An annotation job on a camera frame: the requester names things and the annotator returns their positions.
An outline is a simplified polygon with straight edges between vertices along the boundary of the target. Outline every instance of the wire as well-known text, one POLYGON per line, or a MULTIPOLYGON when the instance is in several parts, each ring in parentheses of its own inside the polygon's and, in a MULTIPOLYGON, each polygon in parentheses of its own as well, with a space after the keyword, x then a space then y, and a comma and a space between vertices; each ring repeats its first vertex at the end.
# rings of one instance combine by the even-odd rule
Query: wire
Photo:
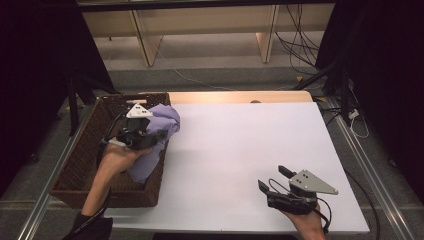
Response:
POLYGON ((324 232, 325 232, 325 231, 327 231, 327 232, 328 232, 328 227, 330 227, 331 220, 332 220, 332 218, 333 218, 333 213, 331 212, 330 205, 329 205, 326 201, 324 201, 324 199, 322 199, 322 198, 317 198, 317 199, 318 199, 318 200, 320 200, 320 201, 322 201, 323 203, 325 203, 325 205, 327 205, 328 212, 329 212, 329 214, 330 214, 330 219, 328 219, 328 222, 326 222, 327 224, 326 224, 326 225, 324 225, 323 229, 324 229, 324 232))
MULTIPOLYGON (((210 88, 213 88, 213 89, 220 89, 220 90, 227 90, 227 91, 239 91, 239 90, 236 90, 236 89, 232 89, 232 88, 227 88, 227 87, 219 87, 219 86, 213 86, 213 85, 210 85, 210 84, 207 84, 207 83, 204 83, 204 82, 202 82, 202 81, 199 81, 199 80, 195 80, 195 79, 191 79, 191 78, 187 78, 187 77, 185 77, 185 76, 183 76, 179 71, 177 71, 177 69, 175 69, 173 66, 172 66, 172 64, 165 58, 165 56, 162 54, 162 52, 157 48, 157 47, 155 47, 155 49, 156 49, 156 51, 159 53, 159 55, 162 57, 162 59, 163 59, 163 61, 165 61, 165 63, 166 64, 168 64, 168 66, 170 66, 171 67, 171 69, 175 72, 175 73, 177 73, 178 74, 178 76, 180 76, 181 78, 183 78, 183 79, 185 79, 185 80, 187 80, 187 81, 190 81, 190 82, 195 82, 195 83, 198 83, 198 84, 201 84, 201 85, 204 85, 204 86, 207 86, 207 87, 210 87, 210 88)), ((277 90, 282 90, 282 89, 291 89, 290 87, 279 87, 279 88, 276 88, 276 89, 272 89, 272 91, 277 91, 277 90)))
POLYGON ((103 140, 105 140, 106 142, 109 141, 110 139, 112 139, 112 137, 110 137, 110 134, 112 133, 113 128, 115 127, 116 123, 118 122, 118 120, 123 117, 125 114, 127 114, 129 112, 129 110, 125 110, 122 111, 121 113, 119 113, 115 119, 113 120, 112 124, 109 126, 109 129, 107 130, 107 133, 105 135, 105 137, 103 138, 103 140))
MULTIPOLYGON (((353 92, 353 88, 352 88, 351 86, 349 86, 349 89, 350 89, 350 91, 352 92, 352 96, 353 96, 353 98, 355 98, 356 103, 358 104, 358 106, 360 106, 359 101, 358 101, 358 99, 356 98, 355 93, 353 92)), ((355 130, 353 130, 353 122, 355 122, 356 117, 354 117, 354 118, 352 119, 352 121, 350 122, 350 131, 352 131, 353 135, 355 135, 356 137, 359 137, 359 138, 367 138, 367 137, 370 135, 370 132, 369 132, 369 130, 368 130, 368 125, 367 125, 367 122, 365 121, 365 116, 364 116, 364 114, 361 114, 361 117, 362 117, 362 121, 364 122, 365 129, 366 129, 366 134, 365 134, 365 136, 363 136, 363 135, 359 135, 359 134, 357 134, 357 133, 355 132, 355 130)))
POLYGON ((381 231, 381 229, 380 229, 380 218, 378 217, 377 210, 375 209, 374 204, 373 204, 370 196, 365 191, 365 189, 362 187, 362 185, 358 182, 358 180, 356 180, 352 176, 352 174, 349 171, 346 170, 346 168, 343 168, 343 170, 346 173, 346 175, 348 175, 356 183, 356 185, 358 185, 358 187, 362 190, 362 192, 364 193, 365 197, 367 198, 367 200, 368 200, 368 202, 369 202, 369 204, 371 206, 372 212, 374 213, 375 223, 376 223, 376 226, 377 226, 377 233, 376 233, 376 238, 375 239, 377 239, 377 240, 380 239, 380 231, 381 231))
POLYGON ((334 114, 334 116, 333 117, 331 117, 331 119, 330 120, 328 120, 328 122, 325 124, 325 126, 326 127, 328 127, 328 125, 337 117, 337 116, 339 116, 341 113, 340 112, 338 112, 338 113, 336 113, 336 114, 334 114))
POLYGON ((269 186, 270 186, 272 189, 274 189, 274 191, 276 191, 276 192, 278 192, 278 193, 281 193, 281 192, 280 192, 280 191, 278 191, 278 190, 277 190, 274 186, 272 186, 271 181, 272 181, 272 182, 274 182, 274 183, 276 183, 278 186, 280 186, 281 188, 283 188, 283 189, 284 189, 284 190, 286 190, 287 192, 290 192, 290 190, 289 190, 289 189, 287 189, 286 187, 284 187, 283 185, 281 185, 279 182, 275 181, 274 179, 270 178, 270 179, 268 179, 268 184, 269 184, 269 186))
POLYGON ((316 60, 316 57, 315 57, 315 55, 312 53, 312 50, 311 49, 314 49, 314 48, 312 48, 312 47, 310 47, 309 45, 308 45, 308 42, 305 40, 305 38, 309 41, 309 42, 311 42, 315 47, 317 47, 317 45, 316 44, 314 44, 312 41, 311 41, 311 39, 309 38, 309 37, 307 37, 306 36, 306 34, 304 34, 304 32, 302 31, 302 25, 301 25, 301 18, 302 18, 302 13, 303 13, 303 5, 302 4, 298 4, 297 5, 297 11, 296 11, 296 15, 297 15, 297 22, 296 22, 296 19, 295 19, 295 17, 293 16, 293 14, 292 14, 292 12, 291 12, 291 10, 290 10, 290 8, 289 8, 289 6, 286 4, 286 8, 287 8, 287 11, 288 11, 288 13, 289 13, 289 15, 290 15, 290 18, 292 19, 292 22, 293 22, 293 24, 294 24, 294 26, 295 26, 295 28, 296 28, 296 34, 295 34, 295 37, 294 37, 294 39, 293 39, 293 42, 291 43, 291 47, 290 48, 288 48, 288 46, 287 46, 287 41, 284 41, 284 40, 282 40, 281 38, 279 38, 280 39, 280 42, 283 44, 283 46, 284 46, 284 48, 286 48, 286 50, 288 50, 289 51, 289 53, 290 53, 290 64, 292 65, 292 67, 293 67, 293 69, 295 69, 296 71, 298 71, 298 72, 301 72, 301 73, 305 73, 305 74, 310 74, 310 73, 307 73, 307 72, 303 72, 303 71, 299 71, 298 69, 296 69, 294 66, 293 66, 293 64, 292 64, 292 61, 291 61, 291 56, 292 55, 294 55, 295 57, 297 57, 299 60, 301 60, 301 61, 303 61, 303 62, 305 62, 305 63, 307 63, 308 65, 311 65, 311 66, 313 66, 313 67, 315 67, 313 64, 312 64, 312 62, 311 62, 311 60, 309 59, 309 56, 308 56, 308 53, 306 52, 306 48, 308 49, 308 51, 309 51, 309 53, 312 55, 312 57, 316 60), (299 34, 299 38, 300 38, 300 42, 301 42, 301 44, 299 45, 299 44, 295 44, 295 41, 296 41, 296 38, 297 38, 297 35, 299 34), (294 53, 294 51, 293 51, 293 46, 294 45, 296 45, 296 46, 301 46, 302 47, 302 49, 303 49, 303 52, 305 53, 305 57, 307 58, 307 59, 304 59, 303 57, 300 57, 300 52, 299 52, 299 54, 295 54, 294 53))
POLYGON ((313 208, 311 206, 309 206, 309 207, 311 208, 312 211, 314 211, 316 214, 318 214, 318 216, 320 216, 325 221, 325 225, 324 225, 324 227, 322 227, 322 229, 324 230, 324 234, 327 234, 328 233, 328 227, 330 227, 330 221, 328 220, 328 218, 326 216, 324 216, 324 214, 322 214, 316 208, 313 208))
POLYGON ((342 108, 325 108, 323 111, 340 111, 342 108))

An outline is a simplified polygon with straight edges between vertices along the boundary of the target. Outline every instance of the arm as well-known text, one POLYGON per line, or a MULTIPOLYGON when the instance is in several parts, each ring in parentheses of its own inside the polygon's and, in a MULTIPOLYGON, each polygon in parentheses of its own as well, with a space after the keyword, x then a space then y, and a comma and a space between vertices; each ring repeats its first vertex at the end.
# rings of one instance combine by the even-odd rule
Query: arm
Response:
POLYGON ((84 216, 93 216, 102 207, 113 178, 132 166, 139 156, 147 154, 150 151, 150 148, 137 151, 114 144, 106 146, 102 162, 94 177, 81 214, 84 216))
POLYGON ((281 211, 286 215, 296 227, 300 236, 305 240, 323 240, 325 239, 324 231, 321 225, 321 217, 315 212, 310 212, 307 215, 294 215, 288 212, 281 211))

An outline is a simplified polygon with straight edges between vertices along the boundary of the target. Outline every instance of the white tabletop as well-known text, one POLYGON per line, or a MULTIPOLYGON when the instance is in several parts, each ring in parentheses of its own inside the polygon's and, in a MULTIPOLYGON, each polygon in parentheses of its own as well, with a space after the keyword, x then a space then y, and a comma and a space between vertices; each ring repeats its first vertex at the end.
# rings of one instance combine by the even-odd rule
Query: white tabletop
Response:
MULTIPOLYGON (((315 103, 175 104, 181 130, 170 140, 159 203, 108 209, 115 228, 155 232, 292 233, 267 207, 258 179, 288 187, 278 165, 308 169, 339 191, 332 233, 369 231, 315 103)), ((322 212, 329 216, 325 204, 322 212)))

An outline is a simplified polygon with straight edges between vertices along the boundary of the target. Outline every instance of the lavender towel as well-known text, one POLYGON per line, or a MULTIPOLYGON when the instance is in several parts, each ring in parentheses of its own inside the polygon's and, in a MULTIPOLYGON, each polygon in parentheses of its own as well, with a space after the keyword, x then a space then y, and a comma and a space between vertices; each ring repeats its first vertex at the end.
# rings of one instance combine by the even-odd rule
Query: lavender towel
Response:
POLYGON ((165 143, 171 136, 180 130, 180 115, 171 106, 159 104, 151 109, 153 117, 149 117, 150 123, 147 126, 147 133, 156 133, 158 130, 168 130, 165 139, 159 140, 158 144, 152 147, 152 151, 140 156, 132 167, 128 169, 134 182, 144 183, 159 162, 159 153, 165 148, 165 143))

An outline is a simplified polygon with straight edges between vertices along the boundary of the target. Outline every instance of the wicker basket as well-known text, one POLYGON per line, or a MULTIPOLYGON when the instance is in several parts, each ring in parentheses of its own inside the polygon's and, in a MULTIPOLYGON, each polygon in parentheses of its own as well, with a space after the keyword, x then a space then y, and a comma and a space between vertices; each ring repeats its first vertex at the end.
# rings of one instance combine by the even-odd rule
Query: wicker basket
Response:
MULTIPOLYGON (((171 104, 168 93, 109 95, 100 98, 50 190, 52 196, 59 198, 71 208, 82 208, 96 174, 95 162, 100 140, 115 117, 127 109, 127 100, 145 100, 147 103, 142 105, 146 109, 159 103, 171 104)), ((112 197, 109 207, 156 206, 159 199, 165 152, 166 148, 160 153, 160 161, 145 184, 134 182, 126 172, 115 178, 111 186, 112 197)))

